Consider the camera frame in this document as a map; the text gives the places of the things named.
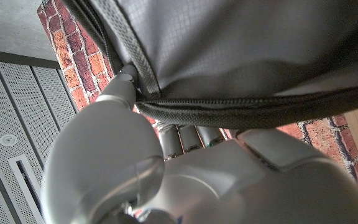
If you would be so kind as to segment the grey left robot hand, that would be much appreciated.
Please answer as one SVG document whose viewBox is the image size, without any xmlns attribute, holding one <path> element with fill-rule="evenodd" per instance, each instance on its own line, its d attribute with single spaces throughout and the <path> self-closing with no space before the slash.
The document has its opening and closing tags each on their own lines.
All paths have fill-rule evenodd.
<svg viewBox="0 0 358 224">
<path fill-rule="evenodd" d="M 126 65 L 59 133 L 44 165 L 45 223 L 358 223 L 358 186 L 277 129 L 165 161 L 133 112 Z"/>
</svg>

